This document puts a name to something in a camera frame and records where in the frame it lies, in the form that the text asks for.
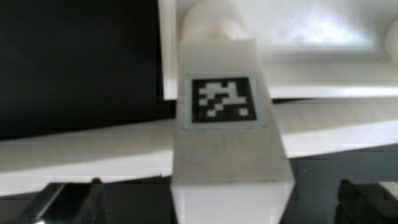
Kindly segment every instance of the white shelf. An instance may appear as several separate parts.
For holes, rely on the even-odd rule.
[[[274,107],[290,158],[398,143],[398,99],[318,99]],[[176,121],[0,143],[0,196],[52,181],[171,175]]]

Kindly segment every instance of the white surface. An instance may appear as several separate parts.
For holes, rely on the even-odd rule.
[[[180,98],[174,142],[173,198],[182,224],[277,224],[293,190],[293,173],[261,74],[256,41],[205,41],[180,48]],[[253,74],[256,112],[267,126],[185,128],[194,79]]]
[[[199,0],[164,1],[176,5],[176,41],[183,16]],[[384,41],[398,1],[231,1],[260,39],[272,98],[396,97],[398,67]],[[173,83],[167,98],[176,99],[176,75],[166,74],[166,82]]]
[[[242,40],[249,38],[245,24],[231,1],[205,0],[187,13],[182,42]]]
[[[290,158],[398,143],[398,99],[274,106]],[[105,182],[173,172],[174,120],[0,142],[0,196],[54,181]]]
[[[389,191],[395,199],[398,200],[398,183],[396,182],[381,182],[379,183],[384,189]]]

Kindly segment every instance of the black background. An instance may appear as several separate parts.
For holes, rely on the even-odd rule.
[[[174,117],[157,0],[0,0],[0,139]]]

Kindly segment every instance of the white plastic part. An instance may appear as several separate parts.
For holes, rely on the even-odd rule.
[[[164,1],[176,3],[180,40],[185,16],[201,1]],[[398,66],[384,47],[398,1],[231,2],[260,41],[272,98],[398,97]],[[166,80],[176,85],[176,76]],[[176,99],[176,88],[169,90],[169,99]]]
[[[174,142],[173,197],[182,224],[277,224],[293,174],[263,81],[260,52],[253,39],[183,43],[180,48],[180,99]],[[187,85],[194,80],[231,79],[254,74],[254,107],[265,116],[245,122],[192,127],[185,118],[197,103]]]
[[[245,38],[249,38],[249,34],[231,1],[201,1],[185,17],[182,42],[240,40]]]
[[[389,56],[398,63],[398,19],[389,28],[388,37],[386,37],[386,51]]]

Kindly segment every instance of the black object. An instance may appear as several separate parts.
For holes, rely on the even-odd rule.
[[[336,224],[396,224],[398,201],[381,184],[340,185]]]
[[[46,186],[14,223],[176,224],[169,178]]]
[[[0,139],[174,117],[158,1],[0,0]]]

